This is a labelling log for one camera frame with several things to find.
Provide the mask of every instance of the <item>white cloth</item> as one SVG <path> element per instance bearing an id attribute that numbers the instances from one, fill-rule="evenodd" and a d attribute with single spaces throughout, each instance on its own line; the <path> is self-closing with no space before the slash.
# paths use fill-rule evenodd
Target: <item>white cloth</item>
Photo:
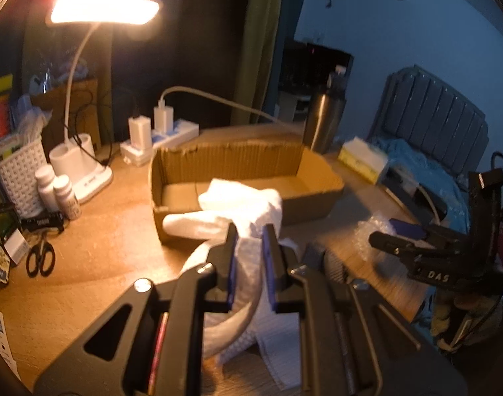
<path id="1" fill-rule="evenodd" d="M 274 225 L 279 236 L 279 193 L 213 179 L 198 201 L 202 211 L 171 214 L 163 220 L 163 229 L 170 235 L 207 240 L 187 259 L 182 272 L 205 262 L 209 249 L 226 238 L 230 222 L 239 234 L 233 308 L 228 314 L 205 315 L 204 358 L 218 355 L 219 363 L 225 363 L 257 342 L 277 385 L 281 389 L 300 385 L 298 317 L 272 312 L 263 279 L 261 236 L 268 223 Z"/>

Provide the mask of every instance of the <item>label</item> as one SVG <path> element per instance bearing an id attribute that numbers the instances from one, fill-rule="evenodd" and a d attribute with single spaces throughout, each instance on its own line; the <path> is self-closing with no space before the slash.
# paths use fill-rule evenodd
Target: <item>label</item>
<path id="1" fill-rule="evenodd" d="M 441 272 L 429 271 L 427 277 L 431 280 L 441 281 L 442 283 L 447 283 L 449 280 L 449 274 L 442 274 Z"/>
<path id="2" fill-rule="evenodd" d="M 63 212 L 70 220 L 76 220 L 81 216 L 81 206 L 79 205 L 79 201 L 77 201 L 75 195 L 72 195 L 63 204 Z"/>
<path id="3" fill-rule="evenodd" d="M 22 233 L 18 229 L 15 230 L 12 233 L 12 235 L 7 239 L 6 243 L 4 244 L 4 247 L 9 257 L 17 265 L 30 250 L 29 244 L 24 239 Z"/>

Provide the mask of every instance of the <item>power strip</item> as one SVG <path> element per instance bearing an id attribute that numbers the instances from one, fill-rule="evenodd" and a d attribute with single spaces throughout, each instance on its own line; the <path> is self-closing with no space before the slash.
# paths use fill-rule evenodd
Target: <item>power strip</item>
<path id="1" fill-rule="evenodd" d="M 161 134 L 154 129 L 151 132 L 153 146 L 152 149 L 139 150 L 135 148 L 130 140 L 120 144 L 121 156 L 127 164 L 134 164 L 137 167 L 150 162 L 154 151 L 161 147 L 175 147 L 186 141 L 198 137 L 200 127 L 197 123 L 178 119 L 174 122 L 173 131 L 169 134 Z"/>

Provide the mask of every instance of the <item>pen holder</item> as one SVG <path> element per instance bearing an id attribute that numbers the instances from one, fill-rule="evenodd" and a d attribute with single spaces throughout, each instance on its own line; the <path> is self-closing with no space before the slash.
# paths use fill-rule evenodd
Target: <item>pen holder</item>
<path id="1" fill-rule="evenodd" d="M 35 180 L 35 171 L 42 165 L 46 165 L 46 156 L 40 137 L 0 162 L 0 181 L 20 218 L 44 210 Z"/>

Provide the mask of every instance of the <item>wooden desk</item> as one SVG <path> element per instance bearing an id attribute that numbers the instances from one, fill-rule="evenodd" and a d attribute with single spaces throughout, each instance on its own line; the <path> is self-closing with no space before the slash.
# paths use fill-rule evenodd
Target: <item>wooden desk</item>
<path id="1" fill-rule="evenodd" d="M 194 142 L 246 138 L 297 136 L 282 133 L 273 125 L 251 125 L 208 130 Z M 411 320 L 427 286 L 408 280 L 405 268 L 390 256 L 384 256 L 377 272 L 358 257 L 352 245 L 357 222 L 373 212 L 387 218 L 407 217 L 379 188 L 332 161 L 346 187 L 331 215 L 286 227 L 281 235 L 291 237 L 302 247 L 318 239 L 336 252 L 351 272 L 369 280 Z M 147 277 L 155 283 L 172 279 L 199 244 L 183 240 L 161 246 L 149 205 L 148 166 L 127 166 L 116 158 L 112 169 L 112 184 L 82 206 L 81 218 L 70 223 L 62 235 L 51 238 L 57 252 L 54 272 L 47 278 L 39 275 L 30 279 L 21 263 L 12 269 L 9 285 L 0 288 L 0 309 L 13 357 L 29 388 L 41 371 L 136 279 Z M 221 371 L 210 373 L 211 379 L 205 378 L 204 382 L 214 386 L 212 391 L 217 395 L 279 394 L 260 358 L 250 352 L 224 366 L 224 379 Z M 298 394 L 298 390 L 286 394 Z"/>

